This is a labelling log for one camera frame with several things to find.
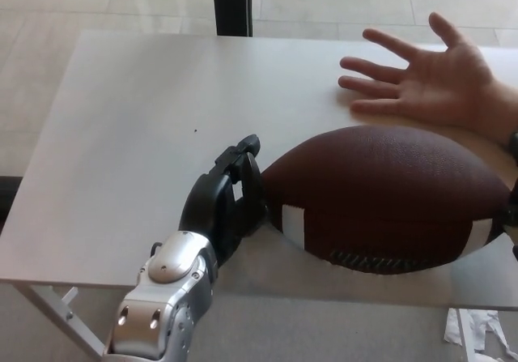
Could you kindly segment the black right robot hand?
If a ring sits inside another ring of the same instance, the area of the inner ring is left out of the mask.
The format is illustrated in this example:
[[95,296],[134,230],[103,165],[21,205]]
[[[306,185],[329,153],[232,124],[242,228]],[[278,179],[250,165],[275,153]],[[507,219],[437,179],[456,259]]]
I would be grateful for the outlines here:
[[511,237],[513,241],[513,249],[512,252],[518,260],[518,237],[517,237],[517,229],[518,229],[518,199],[517,199],[517,191],[518,191],[518,181],[515,182],[509,200],[507,202],[507,206],[502,213],[501,216],[501,224],[503,230]]

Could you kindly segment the person's right hand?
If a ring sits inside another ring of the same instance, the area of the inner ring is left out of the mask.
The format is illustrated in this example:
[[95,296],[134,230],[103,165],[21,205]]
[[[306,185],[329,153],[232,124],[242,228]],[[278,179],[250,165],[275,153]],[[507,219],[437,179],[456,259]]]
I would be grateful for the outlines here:
[[343,57],[338,85],[362,94],[351,110],[369,115],[408,117],[438,126],[455,126],[506,145],[517,132],[517,90],[497,80],[480,49],[450,21],[432,12],[431,30],[445,43],[443,52],[420,49],[388,33],[367,28],[363,38],[407,61],[405,69],[358,57]]

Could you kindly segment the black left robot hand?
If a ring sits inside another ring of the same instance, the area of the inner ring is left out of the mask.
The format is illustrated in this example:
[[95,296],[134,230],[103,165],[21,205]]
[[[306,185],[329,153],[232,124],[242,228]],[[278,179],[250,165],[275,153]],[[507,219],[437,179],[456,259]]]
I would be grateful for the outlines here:
[[255,134],[228,147],[197,179],[185,202],[179,229],[205,236],[220,266],[267,219],[265,189],[255,161],[260,148]]

